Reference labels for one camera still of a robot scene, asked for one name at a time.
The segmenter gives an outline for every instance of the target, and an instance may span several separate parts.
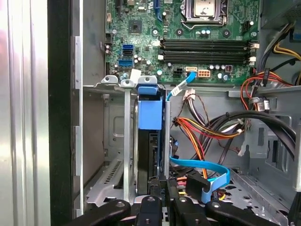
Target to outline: motherboard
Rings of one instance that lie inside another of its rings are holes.
[[[106,74],[239,85],[253,74],[260,0],[107,0]]]

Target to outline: cpu socket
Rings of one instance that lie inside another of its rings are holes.
[[[190,30],[196,26],[224,26],[227,13],[228,0],[184,0],[181,5],[184,20],[181,22]]]

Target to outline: green circuit board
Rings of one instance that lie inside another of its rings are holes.
[[[160,40],[162,39],[257,41],[259,0],[225,1],[227,16],[223,26],[203,25],[196,26],[191,30],[181,22],[184,19],[181,13],[182,0],[158,0],[159,9],[154,8],[157,0],[122,0],[122,5],[117,8],[116,2],[118,1],[107,0],[106,35],[107,42],[110,42],[111,45],[109,53],[106,54],[106,73],[115,74],[120,79],[126,78],[134,68],[141,70],[142,75],[156,75],[158,81],[163,84],[178,84],[186,76],[186,67],[210,70],[211,64],[202,64],[197,61],[168,65],[167,62],[158,60]],[[195,1],[215,2],[214,0]],[[247,31],[244,30],[246,23],[251,24]],[[134,46],[133,55],[123,55],[124,44]],[[133,62],[137,59],[139,61],[133,63],[132,66],[122,67],[119,66],[120,59],[133,60]],[[223,66],[222,64],[212,65],[214,69],[210,70],[210,77],[197,77],[193,82],[194,85],[204,83],[239,85],[250,76],[252,69],[249,63],[230,65],[231,70],[228,71],[215,68],[216,65]],[[178,69],[183,70],[184,73],[174,76],[173,71]]]

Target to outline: blue sata port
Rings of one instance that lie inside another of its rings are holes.
[[[123,45],[122,45],[122,49],[126,49],[126,50],[134,50],[134,45],[123,44]]]
[[[131,67],[133,66],[133,60],[119,60],[118,64],[120,67]]]
[[[134,54],[134,45],[122,45],[122,54],[130,56]]]

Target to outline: ram slot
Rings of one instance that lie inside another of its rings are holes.
[[[164,61],[170,63],[204,63],[242,65],[248,62],[248,54],[232,53],[198,53],[198,52],[164,52]]]
[[[181,51],[247,51],[247,43],[243,41],[199,41],[199,40],[168,40],[161,41],[162,49]]]

